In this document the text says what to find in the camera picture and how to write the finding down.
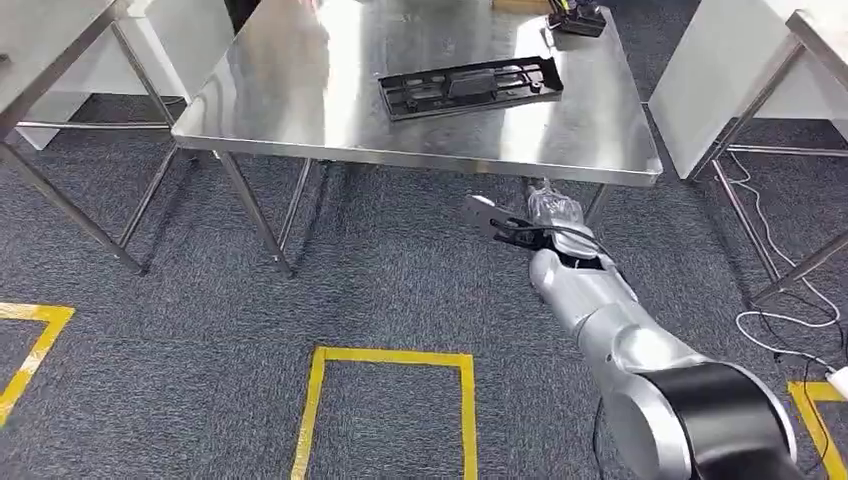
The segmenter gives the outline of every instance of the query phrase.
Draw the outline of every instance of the black device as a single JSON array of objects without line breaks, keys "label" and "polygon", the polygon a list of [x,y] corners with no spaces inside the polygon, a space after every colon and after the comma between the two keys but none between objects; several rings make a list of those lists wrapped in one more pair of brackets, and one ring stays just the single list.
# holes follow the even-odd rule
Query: black device
[{"label": "black device", "polygon": [[561,33],[599,37],[607,26],[599,7],[590,0],[548,0],[553,13],[548,15],[551,30]]},{"label": "black device", "polygon": [[392,75],[379,83],[392,120],[528,103],[564,88],[554,60],[538,56]]}]

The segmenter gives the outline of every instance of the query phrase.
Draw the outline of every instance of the yellow tape square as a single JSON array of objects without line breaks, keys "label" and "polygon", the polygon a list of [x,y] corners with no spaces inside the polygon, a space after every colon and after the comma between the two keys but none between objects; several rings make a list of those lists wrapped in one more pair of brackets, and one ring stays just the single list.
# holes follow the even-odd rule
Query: yellow tape square
[{"label": "yellow tape square", "polygon": [[816,402],[845,402],[848,400],[842,398],[842,395],[828,382],[806,383],[806,395],[804,393],[804,382],[789,382],[789,393],[801,413],[801,419],[807,426],[807,431],[810,432],[816,450],[822,456],[822,463],[827,470],[828,478],[831,480],[846,480],[848,479],[848,471],[846,471],[845,464],[842,462],[842,455],[836,448],[836,442],[833,441],[824,419],[821,418],[821,414],[816,408]]},{"label": "yellow tape square", "polygon": [[316,347],[312,356],[309,386],[306,391],[306,406],[300,423],[291,478],[301,479],[306,475],[309,452],[312,448],[312,432],[318,414],[321,385],[324,382],[324,365],[328,360],[347,362],[400,363],[409,365],[436,365],[459,368],[459,383],[462,391],[460,418],[462,423],[463,469],[466,479],[477,478],[477,420],[474,413],[474,361],[464,353],[428,353],[405,350],[377,350],[369,348]]},{"label": "yellow tape square", "polygon": [[0,396],[0,427],[6,424],[6,418],[12,412],[15,402],[24,393],[35,371],[41,365],[41,361],[47,356],[47,352],[53,346],[59,332],[62,331],[73,314],[74,309],[70,307],[0,303],[0,319],[34,320],[47,323],[44,331],[41,332],[38,340],[35,341],[35,345],[32,346],[24,359],[24,363],[15,372],[12,380],[3,390],[3,395]]}]

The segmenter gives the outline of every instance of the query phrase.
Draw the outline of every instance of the stainless steel table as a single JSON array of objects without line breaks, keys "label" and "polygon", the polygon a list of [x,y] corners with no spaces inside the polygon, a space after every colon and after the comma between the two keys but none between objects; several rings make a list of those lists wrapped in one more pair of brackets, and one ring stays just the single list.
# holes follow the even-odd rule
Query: stainless steel table
[{"label": "stainless steel table", "polygon": [[147,210],[177,146],[162,160],[152,181],[118,242],[57,190],[35,167],[5,143],[9,132],[21,122],[32,105],[110,27],[139,80],[165,119],[164,123],[81,124],[26,122],[29,127],[127,130],[168,129],[174,121],[133,53],[116,19],[123,14],[121,0],[4,0],[0,5],[0,159],[48,200],[62,209],[83,230],[103,244],[136,273],[142,268],[125,247]]},{"label": "stainless steel table", "polygon": [[[842,9],[841,16],[837,13],[837,7]],[[768,81],[756,97],[754,97],[736,122],[716,142],[713,148],[707,152],[695,170],[695,177],[701,174],[708,165],[715,170],[722,190],[724,190],[724,193],[730,200],[736,217],[739,219],[746,236],[754,247],[757,257],[759,257],[772,282],[771,285],[753,297],[753,303],[755,304],[775,293],[786,290],[794,282],[804,278],[805,275],[824,264],[828,258],[848,247],[848,230],[846,230],[781,277],[777,266],[768,253],[765,243],[760,237],[760,234],[757,233],[756,228],[754,228],[748,212],[736,195],[733,185],[720,162],[721,156],[725,152],[848,157],[848,150],[735,145],[732,143],[736,140],[742,128],[754,118],[757,112],[771,98],[771,95],[781,85],[805,51],[812,53],[834,78],[845,87],[846,91],[848,91],[848,30],[845,28],[848,22],[848,8],[837,4],[822,4],[819,8],[823,8],[823,10],[796,10],[789,17],[786,21],[786,26],[794,34],[794,42],[786,49],[782,62],[776,66],[774,72],[772,72]]]},{"label": "stainless steel table", "polygon": [[[283,269],[312,159],[649,187],[662,173],[615,23],[597,39],[475,0],[264,0],[172,133],[215,152]],[[561,98],[392,122],[377,79],[494,59],[553,56]],[[228,152],[304,158],[275,237]],[[609,189],[599,189],[589,221]]]}]

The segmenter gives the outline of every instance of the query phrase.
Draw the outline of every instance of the gray carpet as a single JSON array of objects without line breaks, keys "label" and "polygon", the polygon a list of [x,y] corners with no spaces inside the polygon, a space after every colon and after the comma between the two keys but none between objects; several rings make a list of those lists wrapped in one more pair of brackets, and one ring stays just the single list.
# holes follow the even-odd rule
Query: gray carpet
[{"label": "gray carpet", "polygon": [[[607,3],[647,99],[697,2]],[[78,118],[154,112],[141,99],[98,96]],[[842,145],[819,122],[767,122],[748,135]],[[117,233],[167,137],[114,139],[63,132],[48,150],[25,152]],[[0,301],[77,309],[0,430],[0,475],[286,474],[311,352],[330,345],[471,353],[482,476],[597,478],[590,444],[597,390],[573,341],[529,285],[528,253],[486,240],[460,215],[467,193],[522,209],[525,180],[322,166],[310,177],[287,249],[297,275],[286,279],[221,167],[208,154],[193,162],[188,156],[176,163],[130,248],[149,264],[144,277],[130,275],[14,173],[0,170]],[[740,158],[794,257],[844,228],[848,164]],[[299,161],[239,159],[279,224]],[[715,185],[684,184],[671,165],[666,171],[653,189],[616,190],[599,235],[662,325],[707,355],[747,367],[794,413],[785,384],[800,379],[803,364],[775,364],[733,326],[765,274]],[[583,202],[592,193],[589,185],[556,186]],[[846,267],[848,256],[838,256],[811,277],[840,306],[848,304]],[[817,314],[785,300],[775,305]],[[38,334],[14,325],[0,320],[4,369]],[[775,330],[820,352],[839,344],[835,331]],[[845,361],[839,353],[828,358]],[[820,369],[811,370],[820,378]],[[831,425],[848,407],[823,411]],[[458,414],[457,374],[449,367],[331,362],[309,473],[459,476]],[[796,429],[799,462],[810,466],[816,457],[806,430]],[[833,433],[848,452],[848,432]],[[607,478],[631,478],[606,428],[601,459]]]}]

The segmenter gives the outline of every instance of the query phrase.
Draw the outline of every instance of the table top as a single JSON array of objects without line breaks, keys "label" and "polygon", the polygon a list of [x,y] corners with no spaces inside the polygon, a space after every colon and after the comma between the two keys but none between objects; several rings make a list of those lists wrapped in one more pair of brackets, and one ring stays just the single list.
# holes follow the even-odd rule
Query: table top
[{"label": "table top", "polygon": [[[651,186],[656,145],[615,23],[552,34],[479,0],[264,0],[173,129],[189,148]],[[392,122],[378,78],[553,56],[552,101]]]},{"label": "table top", "polygon": [[0,140],[112,23],[118,0],[0,2]]},{"label": "table top", "polygon": [[848,6],[796,10],[786,26],[848,90]]}]

